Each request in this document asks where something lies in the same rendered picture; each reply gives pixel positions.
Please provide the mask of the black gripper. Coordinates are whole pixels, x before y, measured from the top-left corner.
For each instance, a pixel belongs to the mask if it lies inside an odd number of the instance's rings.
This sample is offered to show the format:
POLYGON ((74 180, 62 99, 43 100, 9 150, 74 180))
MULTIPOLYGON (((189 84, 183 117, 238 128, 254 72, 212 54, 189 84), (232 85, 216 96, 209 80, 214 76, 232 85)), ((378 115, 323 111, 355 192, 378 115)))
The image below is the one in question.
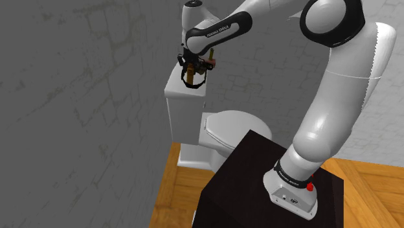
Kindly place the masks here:
POLYGON ((202 58, 196 54, 178 54, 177 55, 177 61, 179 62, 179 65, 182 67, 181 70, 181 80, 183 81, 184 85, 186 87, 189 87, 191 89, 199 89, 203 84, 206 83, 207 81, 207 71, 211 71, 208 69, 208 65, 205 62, 207 58, 202 58), (185 75, 188 72, 188 64, 192 63, 194 66, 194 72, 198 73, 200 75, 203 74, 203 81, 200 82, 199 84, 192 84, 190 85, 186 80, 185 80, 185 75))

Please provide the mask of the pink holder with olive stick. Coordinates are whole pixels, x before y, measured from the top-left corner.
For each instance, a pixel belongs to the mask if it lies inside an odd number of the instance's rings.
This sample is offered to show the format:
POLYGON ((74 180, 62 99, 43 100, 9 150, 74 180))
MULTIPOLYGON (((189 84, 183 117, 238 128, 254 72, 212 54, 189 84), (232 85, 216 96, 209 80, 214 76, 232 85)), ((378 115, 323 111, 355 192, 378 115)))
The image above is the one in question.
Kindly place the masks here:
POLYGON ((208 56, 208 58, 205 60, 205 62, 206 62, 207 65, 208 65, 208 69, 209 69, 209 70, 212 70, 212 69, 215 68, 215 66, 216 66, 216 60, 213 58, 213 55, 214 55, 214 49, 213 49, 213 48, 210 48, 210 50, 209 50, 209 56, 208 56))

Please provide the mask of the white toilet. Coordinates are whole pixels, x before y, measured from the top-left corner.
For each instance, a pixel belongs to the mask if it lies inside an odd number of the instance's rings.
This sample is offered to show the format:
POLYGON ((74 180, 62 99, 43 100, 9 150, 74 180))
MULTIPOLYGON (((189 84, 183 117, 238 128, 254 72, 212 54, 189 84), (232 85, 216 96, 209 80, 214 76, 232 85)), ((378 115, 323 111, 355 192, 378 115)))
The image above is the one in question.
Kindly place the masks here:
POLYGON ((250 113, 205 112, 206 85, 186 87, 182 70, 177 63, 164 88, 172 140, 181 144, 178 166, 217 172, 248 131, 272 138, 268 125, 250 113))

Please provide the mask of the dark robot stand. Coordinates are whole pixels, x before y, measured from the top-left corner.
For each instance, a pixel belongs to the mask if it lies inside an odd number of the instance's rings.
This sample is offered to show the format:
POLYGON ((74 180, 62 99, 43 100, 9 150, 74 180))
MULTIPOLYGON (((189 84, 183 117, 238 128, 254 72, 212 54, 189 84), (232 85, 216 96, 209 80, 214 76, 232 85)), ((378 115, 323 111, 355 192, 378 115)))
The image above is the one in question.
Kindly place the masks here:
POLYGON ((318 210, 306 220, 274 204, 263 184, 286 149, 249 131, 202 190, 192 228, 344 228, 344 181, 319 168, 318 210))

